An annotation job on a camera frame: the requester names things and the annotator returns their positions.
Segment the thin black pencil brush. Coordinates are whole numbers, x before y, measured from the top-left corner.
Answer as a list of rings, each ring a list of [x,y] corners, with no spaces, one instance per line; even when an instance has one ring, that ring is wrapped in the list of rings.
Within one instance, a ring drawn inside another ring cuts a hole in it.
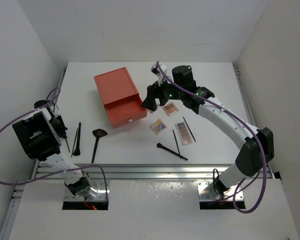
[[[64,140],[65,140],[65,144],[66,144],[68,152],[71,153],[67,137]]]

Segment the thin black eyeliner brush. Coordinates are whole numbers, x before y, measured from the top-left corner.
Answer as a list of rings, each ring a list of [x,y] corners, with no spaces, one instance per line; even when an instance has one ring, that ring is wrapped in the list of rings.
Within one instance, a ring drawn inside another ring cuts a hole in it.
[[[73,142],[73,146],[72,146],[72,151],[71,151],[71,158],[73,157],[76,145],[77,145],[77,139],[78,139],[78,132],[79,132],[79,127],[77,127],[76,129],[76,133],[75,133],[75,138],[74,138],[74,142]]]

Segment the four-pan brown eyeshadow palette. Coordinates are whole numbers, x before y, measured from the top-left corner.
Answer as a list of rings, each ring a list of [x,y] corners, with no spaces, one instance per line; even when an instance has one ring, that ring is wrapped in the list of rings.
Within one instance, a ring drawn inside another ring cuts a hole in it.
[[[168,116],[171,116],[172,114],[177,113],[179,111],[179,109],[173,102],[170,102],[167,105],[163,106],[162,109]]]

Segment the black blush brush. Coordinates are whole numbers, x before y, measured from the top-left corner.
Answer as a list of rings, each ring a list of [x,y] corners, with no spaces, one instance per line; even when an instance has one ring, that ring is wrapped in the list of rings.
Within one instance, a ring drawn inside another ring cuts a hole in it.
[[[82,123],[79,122],[78,130],[77,130],[77,137],[76,137],[76,144],[75,144],[75,148],[74,148],[73,153],[72,153],[73,156],[79,156],[81,154],[81,151],[80,151],[81,126],[82,126]]]

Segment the thin black liner brush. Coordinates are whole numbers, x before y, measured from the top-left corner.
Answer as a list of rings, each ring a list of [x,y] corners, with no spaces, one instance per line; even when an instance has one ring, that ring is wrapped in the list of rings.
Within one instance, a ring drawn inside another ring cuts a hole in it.
[[[182,118],[183,118],[183,120],[184,120],[184,122],[185,122],[185,125],[186,125],[187,128],[188,128],[188,131],[189,131],[191,137],[193,138],[194,142],[196,143],[196,142],[197,142],[197,141],[196,141],[196,138],[195,138],[194,134],[192,133],[191,128],[190,128],[190,126],[189,126],[188,123],[187,123],[187,120],[185,119],[184,116],[183,116]]]

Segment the thin black makeup brush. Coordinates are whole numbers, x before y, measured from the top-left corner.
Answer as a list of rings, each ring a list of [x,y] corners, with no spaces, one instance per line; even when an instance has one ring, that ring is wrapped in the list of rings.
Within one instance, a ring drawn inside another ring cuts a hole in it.
[[[174,137],[174,140],[175,140],[175,144],[176,144],[176,148],[177,148],[177,151],[178,151],[179,158],[182,159],[181,153],[180,153],[180,148],[179,148],[179,145],[178,145],[178,141],[177,141],[177,137],[176,137],[176,133],[175,133],[174,129],[172,129],[172,133],[173,133],[173,137]]]

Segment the orange drawer box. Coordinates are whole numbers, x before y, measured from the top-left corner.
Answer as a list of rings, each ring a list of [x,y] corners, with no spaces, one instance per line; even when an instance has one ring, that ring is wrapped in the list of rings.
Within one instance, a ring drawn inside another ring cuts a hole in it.
[[[106,111],[116,107],[140,111],[139,92],[126,67],[96,75],[94,81]]]

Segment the black fan makeup brush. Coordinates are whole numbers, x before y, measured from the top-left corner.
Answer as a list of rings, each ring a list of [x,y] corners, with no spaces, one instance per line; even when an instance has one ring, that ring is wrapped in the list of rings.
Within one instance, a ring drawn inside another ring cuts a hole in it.
[[[108,133],[105,130],[98,128],[98,129],[93,130],[92,134],[95,137],[95,143],[94,143],[93,153],[92,153],[92,158],[91,158],[91,163],[93,164],[95,162],[95,157],[96,157],[96,153],[97,153],[99,140],[100,140],[100,138],[107,136]]]

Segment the black fluffy makeup brush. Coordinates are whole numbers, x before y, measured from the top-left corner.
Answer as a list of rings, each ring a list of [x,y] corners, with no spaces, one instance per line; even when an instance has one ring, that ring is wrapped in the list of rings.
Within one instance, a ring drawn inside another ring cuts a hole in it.
[[[173,154],[173,155],[179,157],[180,159],[182,159],[182,160],[184,160],[184,161],[188,161],[188,158],[186,158],[186,157],[180,155],[180,153],[178,153],[178,152],[175,152],[175,151],[173,151],[173,150],[171,150],[171,149],[165,147],[165,146],[162,145],[161,143],[157,143],[156,147],[157,147],[157,148],[160,148],[160,149],[163,149],[163,150],[165,150],[165,151],[167,151],[167,152],[169,152],[169,153],[171,153],[171,154]]]

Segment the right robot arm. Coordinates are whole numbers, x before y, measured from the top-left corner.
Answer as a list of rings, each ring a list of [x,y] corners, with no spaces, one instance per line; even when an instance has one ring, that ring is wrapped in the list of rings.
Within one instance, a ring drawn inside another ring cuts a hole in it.
[[[267,127],[260,129],[235,116],[203,86],[197,86],[192,67],[180,65],[172,69],[172,77],[160,63],[151,67],[158,80],[147,87],[141,107],[157,110],[156,100],[164,106],[168,100],[180,100],[197,115],[207,119],[226,134],[239,149],[235,162],[212,182],[213,191],[223,195],[230,187],[247,177],[253,177],[274,158],[274,135]]]

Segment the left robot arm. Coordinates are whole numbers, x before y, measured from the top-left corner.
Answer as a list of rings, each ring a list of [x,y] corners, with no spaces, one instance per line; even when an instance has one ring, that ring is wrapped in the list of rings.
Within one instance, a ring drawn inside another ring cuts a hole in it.
[[[61,115],[53,111],[47,100],[35,102],[33,110],[12,124],[26,155],[59,171],[65,186],[74,196],[94,199],[98,191],[93,187],[88,174],[61,152],[61,139],[67,137],[67,127]]]

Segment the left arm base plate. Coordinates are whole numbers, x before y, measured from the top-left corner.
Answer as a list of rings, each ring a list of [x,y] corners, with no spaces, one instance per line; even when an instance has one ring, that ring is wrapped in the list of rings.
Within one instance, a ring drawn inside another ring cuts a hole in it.
[[[107,189],[105,183],[99,179],[94,180],[90,184],[90,188],[83,192],[82,195],[73,195],[67,188],[65,188],[65,194],[63,200],[65,202],[78,202],[83,203],[85,198],[88,202],[106,202],[107,196],[110,196],[110,184],[107,183]]]

